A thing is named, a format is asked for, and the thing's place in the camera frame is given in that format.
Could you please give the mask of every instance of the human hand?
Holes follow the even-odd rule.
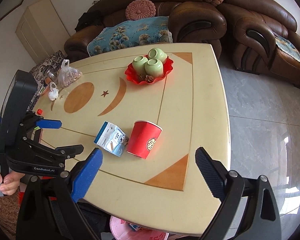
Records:
[[[0,191],[5,195],[13,195],[20,185],[20,179],[24,176],[23,173],[15,171],[10,172],[3,179],[3,184],[0,185]]]

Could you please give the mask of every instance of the star pattern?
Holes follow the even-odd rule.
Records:
[[[108,95],[109,93],[108,93],[108,91],[109,90],[107,90],[107,91],[103,91],[103,94],[101,95],[101,96],[103,96],[104,98],[106,97],[106,95]]]

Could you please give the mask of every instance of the wooden table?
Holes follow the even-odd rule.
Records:
[[[138,86],[124,71],[136,56],[153,47],[174,61],[165,80]],[[66,161],[70,170],[85,160],[104,121],[128,136],[136,120],[163,128],[146,160],[124,152],[103,151],[103,164],[85,200],[126,221],[147,228],[198,236],[220,201],[214,198],[195,161],[203,146],[213,159],[230,168],[230,127],[226,95],[209,44],[155,44],[122,49],[71,64],[82,77],[51,102],[42,96],[46,119],[62,121],[59,130],[44,130],[41,143],[50,147],[82,144],[84,152]]]

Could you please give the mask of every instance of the leather armchair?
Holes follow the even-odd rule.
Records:
[[[217,9],[227,21],[222,46],[232,53],[236,70],[267,74],[300,88],[300,63],[281,51],[274,33],[300,52],[295,18],[274,0],[224,0]]]
[[[65,52],[72,62],[89,57],[87,45],[105,27],[126,21],[125,9],[134,0],[101,0],[88,12],[99,10],[103,25],[86,27],[72,35],[65,43]],[[226,19],[211,4],[203,0],[151,0],[156,16],[169,16],[168,28],[173,42],[210,43],[216,57],[221,54],[219,39],[226,33]]]

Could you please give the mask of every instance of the brown triangle inlay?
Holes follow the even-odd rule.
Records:
[[[189,154],[145,182],[146,185],[183,191]]]
[[[186,62],[192,64],[192,53],[191,52],[173,52],[172,54],[176,55],[177,57],[182,58]]]

